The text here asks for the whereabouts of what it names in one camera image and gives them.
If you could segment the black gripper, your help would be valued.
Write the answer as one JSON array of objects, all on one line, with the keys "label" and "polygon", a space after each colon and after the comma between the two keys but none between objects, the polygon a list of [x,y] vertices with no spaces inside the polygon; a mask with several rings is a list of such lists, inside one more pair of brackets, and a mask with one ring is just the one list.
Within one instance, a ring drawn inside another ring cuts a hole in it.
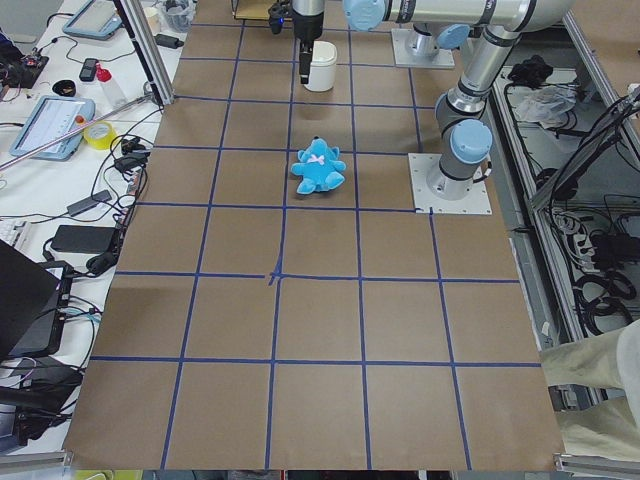
[{"label": "black gripper", "polygon": [[294,34],[300,40],[299,76],[302,84],[308,84],[312,64],[312,41],[322,35],[324,0],[292,0],[291,15]]}]

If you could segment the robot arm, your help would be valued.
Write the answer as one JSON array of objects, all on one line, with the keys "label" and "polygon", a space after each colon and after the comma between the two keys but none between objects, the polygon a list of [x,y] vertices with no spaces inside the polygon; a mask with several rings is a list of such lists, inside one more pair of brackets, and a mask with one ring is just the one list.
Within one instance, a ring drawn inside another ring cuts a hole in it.
[{"label": "robot arm", "polygon": [[570,10],[571,1],[345,1],[349,26],[375,29],[384,21],[482,26],[472,58],[456,86],[436,105],[443,153],[426,174],[426,184],[446,200],[464,198],[473,176],[493,143],[490,129],[480,120],[486,98],[521,34],[551,26]]},{"label": "robot arm", "polygon": [[459,48],[468,38],[471,27],[466,24],[414,23],[413,32],[405,41],[410,55],[434,57],[441,49]]}]

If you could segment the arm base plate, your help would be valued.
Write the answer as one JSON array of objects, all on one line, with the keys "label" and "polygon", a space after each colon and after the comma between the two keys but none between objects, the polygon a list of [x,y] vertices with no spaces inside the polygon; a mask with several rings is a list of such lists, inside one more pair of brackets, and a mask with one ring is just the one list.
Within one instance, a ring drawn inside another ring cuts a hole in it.
[{"label": "arm base plate", "polygon": [[451,50],[441,49],[431,35],[411,29],[392,29],[392,46],[396,67],[452,70],[455,60]]},{"label": "arm base plate", "polygon": [[484,181],[475,183],[483,172],[480,166],[467,180],[452,180],[440,170],[440,154],[408,155],[414,209],[424,214],[491,215]]}]

